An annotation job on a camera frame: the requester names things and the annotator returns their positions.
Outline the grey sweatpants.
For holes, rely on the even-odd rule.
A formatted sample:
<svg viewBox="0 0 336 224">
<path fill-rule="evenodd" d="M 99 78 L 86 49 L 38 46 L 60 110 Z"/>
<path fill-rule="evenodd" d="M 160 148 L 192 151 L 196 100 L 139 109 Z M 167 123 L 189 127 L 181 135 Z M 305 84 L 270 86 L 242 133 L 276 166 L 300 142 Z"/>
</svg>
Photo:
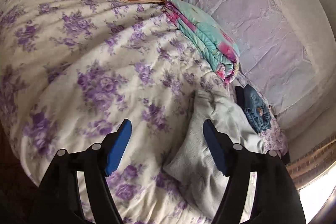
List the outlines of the grey sweatpants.
<svg viewBox="0 0 336 224">
<path fill-rule="evenodd" d="M 242 109 L 221 92 L 197 90 L 186 136 L 174 156 L 163 166 L 179 182 L 183 198 L 213 218 L 228 184 L 228 169 L 219 132 L 248 151 L 262 153 L 264 143 L 252 129 Z"/>
</svg>

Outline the folded blue jeans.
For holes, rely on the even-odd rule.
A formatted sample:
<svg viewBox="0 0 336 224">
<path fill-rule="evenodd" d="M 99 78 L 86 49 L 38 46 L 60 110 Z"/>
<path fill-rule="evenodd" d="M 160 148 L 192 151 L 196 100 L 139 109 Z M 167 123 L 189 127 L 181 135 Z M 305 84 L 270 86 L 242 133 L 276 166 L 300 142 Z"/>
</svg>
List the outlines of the folded blue jeans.
<svg viewBox="0 0 336 224">
<path fill-rule="evenodd" d="M 271 115 L 268 106 L 250 85 L 243 89 L 243 111 L 251 127 L 259 134 L 271 128 Z"/>
</svg>

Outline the folded black garment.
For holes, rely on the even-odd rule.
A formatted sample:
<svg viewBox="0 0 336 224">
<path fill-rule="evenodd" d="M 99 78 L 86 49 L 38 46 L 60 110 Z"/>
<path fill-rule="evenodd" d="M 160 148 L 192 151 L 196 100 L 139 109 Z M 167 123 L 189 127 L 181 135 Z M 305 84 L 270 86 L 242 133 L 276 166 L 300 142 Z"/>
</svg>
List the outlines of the folded black garment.
<svg viewBox="0 0 336 224">
<path fill-rule="evenodd" d="M 236 103 L 242 108 L 245 108 L 244 88 L 241 86 L 235 86 Z"/>
</svg>

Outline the purple floral bedspread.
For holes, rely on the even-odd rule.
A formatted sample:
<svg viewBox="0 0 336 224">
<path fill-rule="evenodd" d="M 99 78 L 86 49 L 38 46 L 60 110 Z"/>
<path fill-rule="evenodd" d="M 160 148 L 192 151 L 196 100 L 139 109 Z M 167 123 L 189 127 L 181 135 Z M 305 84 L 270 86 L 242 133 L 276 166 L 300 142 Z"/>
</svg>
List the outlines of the purple floral bedspread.
<svg viewBox="0 0 336 224">
<path fill-rule="evenodd" d="M 30 182 L 56 152 L 82 151 L 128 119 L 107 183 L 126 223 L 210 223 L 163 163 L 188 128 L 197 90 L 229 95 L 158 4 L 1 0 L 1 124 Z"/>
</svg>

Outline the folded turquoise pink floral blanket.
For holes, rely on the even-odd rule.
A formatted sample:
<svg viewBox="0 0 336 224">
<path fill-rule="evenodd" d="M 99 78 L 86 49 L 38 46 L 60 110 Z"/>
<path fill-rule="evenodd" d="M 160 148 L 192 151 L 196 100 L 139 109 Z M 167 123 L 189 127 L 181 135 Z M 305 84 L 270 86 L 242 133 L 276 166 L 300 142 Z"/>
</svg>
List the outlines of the folded turquoise pink floral blanket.
<svg viewBox="0 0 336 224">
<path fill-rule="evenodd" d="M 240 52 L 235 41 L 203 10 L 181 0 L 167 0 L 165 13 L 226 84 L 239 71 Z"/>
</svg>

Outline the striped beige curtain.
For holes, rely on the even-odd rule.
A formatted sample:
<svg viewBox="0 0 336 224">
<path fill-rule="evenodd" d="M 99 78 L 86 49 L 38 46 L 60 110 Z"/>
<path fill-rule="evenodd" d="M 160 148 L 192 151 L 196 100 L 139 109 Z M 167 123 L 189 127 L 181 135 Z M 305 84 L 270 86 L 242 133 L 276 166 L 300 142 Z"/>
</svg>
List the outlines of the striped beige curtain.
<svg viewBox="0 0 336 224">
<path fill-rule="evenodd" d="M 335 132 L 299 159 L 286 165 L 297 190 L 308 186 L 335 163 Z"/>
</svg>

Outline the lavender lace headboard cover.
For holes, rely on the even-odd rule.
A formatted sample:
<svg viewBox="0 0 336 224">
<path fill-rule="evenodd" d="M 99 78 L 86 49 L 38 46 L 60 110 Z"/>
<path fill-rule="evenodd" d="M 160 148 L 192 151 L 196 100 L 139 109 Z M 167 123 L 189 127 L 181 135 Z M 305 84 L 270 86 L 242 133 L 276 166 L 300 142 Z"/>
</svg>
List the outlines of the lavender lace headboard cover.
<svg viewBox="0 0 336 224">
<path fill-rule="evenodd" d="M 244 75 L 290 138 L 334 102 L 335 38 L 319 0 L 184 0 L 212 16 L 240 51 Z"/>
</svg>

